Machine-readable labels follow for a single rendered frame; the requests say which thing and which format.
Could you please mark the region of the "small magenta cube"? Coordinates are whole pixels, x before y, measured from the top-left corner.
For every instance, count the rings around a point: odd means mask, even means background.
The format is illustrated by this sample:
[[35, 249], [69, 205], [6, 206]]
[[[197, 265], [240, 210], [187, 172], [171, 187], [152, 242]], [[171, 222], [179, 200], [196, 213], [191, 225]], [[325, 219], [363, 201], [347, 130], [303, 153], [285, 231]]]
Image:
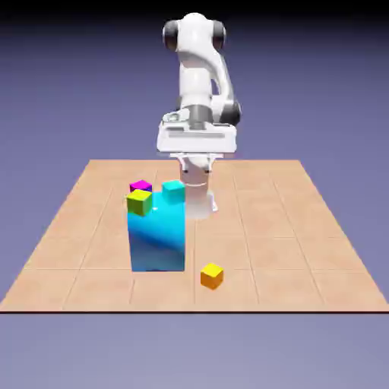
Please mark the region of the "small magenta cube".
[[130, 183], [129, 189], [130, 192], [133, 192], [135, 190], [142, 190], [142, 191], [149, 191], [149, 192], [153, 191], [152, 184], [143, 179]]

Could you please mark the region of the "small cyan cube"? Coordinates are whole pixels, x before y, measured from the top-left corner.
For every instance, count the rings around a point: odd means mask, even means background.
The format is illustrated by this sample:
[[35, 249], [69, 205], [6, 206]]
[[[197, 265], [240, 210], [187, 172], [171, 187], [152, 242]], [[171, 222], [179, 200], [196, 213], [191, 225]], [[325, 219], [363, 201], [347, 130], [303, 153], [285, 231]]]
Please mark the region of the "small cyan cube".
[[162, 184], [162, 196], [170, 204], [185, 201], [185, 184], [180, 180], [172, 180]]

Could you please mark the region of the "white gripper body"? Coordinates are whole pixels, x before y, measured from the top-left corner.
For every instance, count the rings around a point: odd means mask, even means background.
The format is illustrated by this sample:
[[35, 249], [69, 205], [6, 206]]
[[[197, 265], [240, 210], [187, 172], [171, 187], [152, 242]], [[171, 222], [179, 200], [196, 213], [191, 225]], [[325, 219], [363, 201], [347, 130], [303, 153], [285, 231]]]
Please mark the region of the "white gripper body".
[[190, 129], [187, 122], [160, 123], [157, 149], [161, 153], [235, 153], [237, 130], [232, 125], [205, 123]]

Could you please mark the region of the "small orange cube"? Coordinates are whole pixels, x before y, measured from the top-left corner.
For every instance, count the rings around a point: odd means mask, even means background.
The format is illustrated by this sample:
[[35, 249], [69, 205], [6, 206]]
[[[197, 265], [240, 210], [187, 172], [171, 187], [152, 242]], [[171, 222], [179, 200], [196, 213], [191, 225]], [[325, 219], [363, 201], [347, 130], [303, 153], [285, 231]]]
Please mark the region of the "small orange cube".
[[216, 289], [224, 278], [224, 269], [214, 263], [205, 265], [201, 270], [201, 285], [208, 289]]

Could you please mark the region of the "small yellow-green cube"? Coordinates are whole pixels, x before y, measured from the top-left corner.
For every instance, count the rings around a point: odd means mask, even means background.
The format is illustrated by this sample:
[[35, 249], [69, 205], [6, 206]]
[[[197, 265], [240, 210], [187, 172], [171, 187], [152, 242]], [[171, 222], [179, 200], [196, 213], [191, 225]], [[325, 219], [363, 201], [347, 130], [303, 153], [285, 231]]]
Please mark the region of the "small yellow-green cube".
[[128, 212], [144, 217], [152, 209], [152, 196], [151, 191], [135, 189], [126, 198]]

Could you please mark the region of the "large cyan box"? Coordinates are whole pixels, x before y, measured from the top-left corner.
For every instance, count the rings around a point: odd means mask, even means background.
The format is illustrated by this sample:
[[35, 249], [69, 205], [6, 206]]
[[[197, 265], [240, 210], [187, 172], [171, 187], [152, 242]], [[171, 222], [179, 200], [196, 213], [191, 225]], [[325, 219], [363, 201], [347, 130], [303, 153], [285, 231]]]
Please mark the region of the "large cyan box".
[[185, 270], [185, 202], [171, 202], [160, 191], [143, 216], [127, 215], [131, 270], [182, 272]]

